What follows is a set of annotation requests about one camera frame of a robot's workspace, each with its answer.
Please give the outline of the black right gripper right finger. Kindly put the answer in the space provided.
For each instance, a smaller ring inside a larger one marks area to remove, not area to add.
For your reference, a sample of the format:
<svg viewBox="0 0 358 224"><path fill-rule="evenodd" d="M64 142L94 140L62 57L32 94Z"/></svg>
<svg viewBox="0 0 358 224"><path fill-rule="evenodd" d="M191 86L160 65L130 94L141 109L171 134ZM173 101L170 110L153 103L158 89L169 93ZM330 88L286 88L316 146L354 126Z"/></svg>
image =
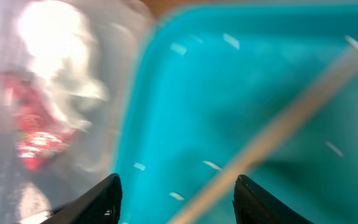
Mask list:
<svg viewBox="0 0 358 224"><path fill-rule="evenodd" d="M246 175L239 175L232 201L237 224L312 224Z"/></svg>

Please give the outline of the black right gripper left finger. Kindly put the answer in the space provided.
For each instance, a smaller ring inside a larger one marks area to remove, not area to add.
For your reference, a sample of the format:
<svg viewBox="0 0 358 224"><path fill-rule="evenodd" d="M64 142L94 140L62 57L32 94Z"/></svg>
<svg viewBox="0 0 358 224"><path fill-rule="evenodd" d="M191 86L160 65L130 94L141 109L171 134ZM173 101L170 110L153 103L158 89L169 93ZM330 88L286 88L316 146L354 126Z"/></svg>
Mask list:
<svg viewBox="0 0 358 224"><path fill-rule="evenodd" d="M60 207L42 224L118 224L122 184L111 174L76 200Z"/></svg>

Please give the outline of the red snack wrapper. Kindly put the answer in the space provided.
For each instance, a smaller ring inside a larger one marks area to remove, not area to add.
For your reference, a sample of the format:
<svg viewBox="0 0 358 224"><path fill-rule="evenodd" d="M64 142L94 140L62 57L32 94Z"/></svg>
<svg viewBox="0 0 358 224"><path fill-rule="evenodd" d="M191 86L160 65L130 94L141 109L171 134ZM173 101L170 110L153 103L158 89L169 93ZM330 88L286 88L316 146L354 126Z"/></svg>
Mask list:
<svg viewBox="0 0 358 224"><path fill-rule="evenodd" d="M0 83L12 95L17 156L27 170L36 172L65 152L78 130L53 118L31 78L0 72Z"/></svg>

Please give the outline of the wooden chopstick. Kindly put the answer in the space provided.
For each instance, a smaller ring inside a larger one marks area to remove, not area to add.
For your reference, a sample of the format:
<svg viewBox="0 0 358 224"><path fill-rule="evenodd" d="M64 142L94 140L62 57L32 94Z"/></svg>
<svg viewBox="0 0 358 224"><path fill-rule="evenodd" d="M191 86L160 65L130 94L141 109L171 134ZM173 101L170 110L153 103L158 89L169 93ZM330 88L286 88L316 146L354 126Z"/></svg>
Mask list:
<svg viewBox="0 0 358 224"><path fill-rule="evenodd" d="M349 36L346 41L348 46L340 56L169 219L170 224L196 221L232 189L239 174L251 171L253 166L265 160L358 74L358 41Z"/></svg>

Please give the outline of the white tissue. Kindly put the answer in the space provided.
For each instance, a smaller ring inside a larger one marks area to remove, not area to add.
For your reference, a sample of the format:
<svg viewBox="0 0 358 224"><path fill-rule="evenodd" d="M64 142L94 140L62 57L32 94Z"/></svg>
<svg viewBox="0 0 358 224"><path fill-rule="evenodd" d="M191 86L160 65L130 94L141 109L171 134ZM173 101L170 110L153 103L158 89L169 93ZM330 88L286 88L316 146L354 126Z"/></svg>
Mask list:
<svg viewBox="0 0 358 224"><path fill-rule="evenodd" d="M21 12L17 28L30 55L27 68L53 118L87 130L92 124L82 114L109 99L98 78L99 45L88 18L62 1L34 1Z"/></svg>

